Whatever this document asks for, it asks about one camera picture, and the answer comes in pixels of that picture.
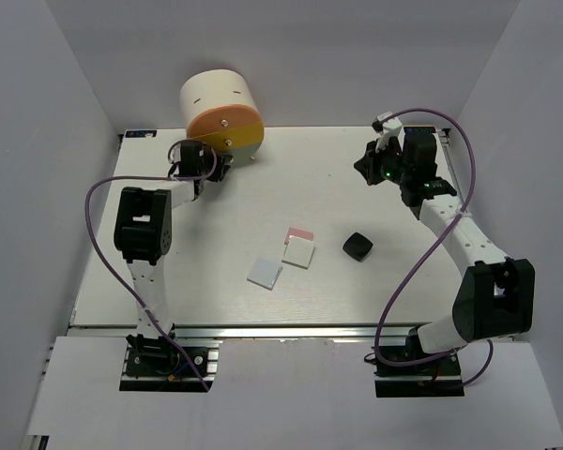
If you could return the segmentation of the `grey bottom drawer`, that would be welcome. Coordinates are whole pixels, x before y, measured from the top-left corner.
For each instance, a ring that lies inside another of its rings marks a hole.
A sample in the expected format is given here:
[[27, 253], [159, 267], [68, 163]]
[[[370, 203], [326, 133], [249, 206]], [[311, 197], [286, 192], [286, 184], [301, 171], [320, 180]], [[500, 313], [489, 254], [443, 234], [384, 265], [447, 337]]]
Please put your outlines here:
[[240, 167], [250, 164], [252, 161], [254, 161], [255, 155], [260, 149], [261, 145], [261, 142], [255, 142], [232, 149], [232, 165], [235, 167]]

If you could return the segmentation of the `yellow drawer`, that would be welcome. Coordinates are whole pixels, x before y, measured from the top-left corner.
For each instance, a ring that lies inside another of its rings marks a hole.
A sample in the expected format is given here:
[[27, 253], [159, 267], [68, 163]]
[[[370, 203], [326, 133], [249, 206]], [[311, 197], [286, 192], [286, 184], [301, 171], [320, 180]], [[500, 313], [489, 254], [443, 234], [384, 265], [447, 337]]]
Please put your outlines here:
[[220, 131], [208, 133], [198, 140], [207, 143], [217, 152], [227, 152], [253, 144], [260, 144], [265, 136], [262, 122], [242, 127], [225, 127]]

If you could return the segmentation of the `peach top drawer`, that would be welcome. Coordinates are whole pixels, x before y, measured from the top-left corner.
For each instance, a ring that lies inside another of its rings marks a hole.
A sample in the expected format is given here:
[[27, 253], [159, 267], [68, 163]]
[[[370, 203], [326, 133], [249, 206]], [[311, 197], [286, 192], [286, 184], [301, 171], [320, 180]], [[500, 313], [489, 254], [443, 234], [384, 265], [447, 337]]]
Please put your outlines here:
[[231, 128], [240, 128], [262, 121], [261, 114], [243, 104], [224, 105], [200, 112], [187, 126], [187, 136], [197, 138]]

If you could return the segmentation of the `pink square palette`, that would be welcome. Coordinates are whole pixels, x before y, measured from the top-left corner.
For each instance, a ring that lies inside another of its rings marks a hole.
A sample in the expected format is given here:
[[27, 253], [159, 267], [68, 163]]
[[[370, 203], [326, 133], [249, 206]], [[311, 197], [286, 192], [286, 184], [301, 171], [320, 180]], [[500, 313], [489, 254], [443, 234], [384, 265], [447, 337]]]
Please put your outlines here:
[[284, 244], [287, 245], [291, 238], [297, 237], [300, 239], [312, 241], [314, 239], [314, 233], [306, 230], [302, 230], [295, 227], [290, 227], [284, 239]]

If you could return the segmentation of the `white square palette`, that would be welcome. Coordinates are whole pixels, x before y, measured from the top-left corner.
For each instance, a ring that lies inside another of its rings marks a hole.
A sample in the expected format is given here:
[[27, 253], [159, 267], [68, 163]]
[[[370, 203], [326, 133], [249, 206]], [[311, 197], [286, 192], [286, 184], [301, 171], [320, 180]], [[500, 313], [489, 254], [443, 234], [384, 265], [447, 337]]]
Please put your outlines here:
[[308, 269], [314, 253], [315, 244], [312, 240], [291, 236], [283, 252], [281, 260], [293, 266]]

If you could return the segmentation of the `light blue square palette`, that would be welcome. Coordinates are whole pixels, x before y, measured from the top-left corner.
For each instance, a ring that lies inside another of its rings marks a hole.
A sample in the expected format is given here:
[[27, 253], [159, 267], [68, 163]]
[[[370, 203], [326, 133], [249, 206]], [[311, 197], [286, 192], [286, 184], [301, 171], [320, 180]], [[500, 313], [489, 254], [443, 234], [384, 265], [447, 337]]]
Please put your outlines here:
[[281, 272], [282, 264], [280, 262], [259, 257], [252, 265], [247, 275], [247, 281], [272, 291]]

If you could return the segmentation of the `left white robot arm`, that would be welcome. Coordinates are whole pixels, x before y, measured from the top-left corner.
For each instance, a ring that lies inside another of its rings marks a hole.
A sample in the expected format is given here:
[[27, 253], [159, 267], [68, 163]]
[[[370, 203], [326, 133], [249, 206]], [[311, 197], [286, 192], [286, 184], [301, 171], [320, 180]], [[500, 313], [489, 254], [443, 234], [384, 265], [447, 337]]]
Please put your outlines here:
[[114, 225], [114, 245], [131, 274], [138, 302], [138, 338], [169, 335], [174, 321], [166, 298], [164, 260], [173, 243], [173, 211], [196, 201], [206, 181], [218, 183], [234, 158], [215, 152], [197, 140], [182, 140], [170, 148], [170, 169], [151, 189], [121, 190]]

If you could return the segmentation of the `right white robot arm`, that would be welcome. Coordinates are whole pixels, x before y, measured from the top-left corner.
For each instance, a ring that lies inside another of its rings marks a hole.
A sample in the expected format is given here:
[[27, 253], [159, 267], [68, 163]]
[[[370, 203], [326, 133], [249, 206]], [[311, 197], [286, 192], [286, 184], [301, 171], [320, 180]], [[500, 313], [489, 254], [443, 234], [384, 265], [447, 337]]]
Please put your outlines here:
[[410, 330], [395, 357], [374, 348], [377, 360], [392, 368], [429, 372], [440, 358], [488, 338], [521, 335], [532, 326], [536, 272], [527, 259], [513, 259], [494, 245], [465, 211], [456, 189], [438, 176], [437, 142], [427, 130], [402, 139], [395, 135], [368, 142], [355, 169], [367, 184], [397, 185], [403, 204], [434, 233], [433, 249], [444, 248], [462, 281], [450, 312]]

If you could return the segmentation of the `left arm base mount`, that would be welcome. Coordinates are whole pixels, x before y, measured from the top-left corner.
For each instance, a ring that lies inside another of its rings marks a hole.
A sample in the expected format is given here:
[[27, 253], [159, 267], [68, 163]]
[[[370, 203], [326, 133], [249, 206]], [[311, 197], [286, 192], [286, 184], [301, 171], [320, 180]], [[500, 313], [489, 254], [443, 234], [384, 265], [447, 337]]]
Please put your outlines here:
[[217, 373], [219, 342], [179, 339], [188, 357], [163, 337], [128, 334], [119, 390], [145, 393], [200, 393]]

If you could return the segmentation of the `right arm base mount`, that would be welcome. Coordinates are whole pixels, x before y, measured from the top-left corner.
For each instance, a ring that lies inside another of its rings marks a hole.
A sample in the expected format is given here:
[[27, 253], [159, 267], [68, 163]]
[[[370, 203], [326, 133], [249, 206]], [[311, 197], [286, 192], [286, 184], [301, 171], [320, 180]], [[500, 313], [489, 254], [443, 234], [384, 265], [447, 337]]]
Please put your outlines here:
[[[404, 344], [380, 345], [380, 353], [390, 362], [406, 363], [428, 357], [419, 343], [417, 328], [409, 331]], [[458, 357], [451, 353], [416, 366], [384, 364], [370, 352], [363, 357], [374, 366], [375, 395], [378, 398], [458, 398], [464, 396]]]

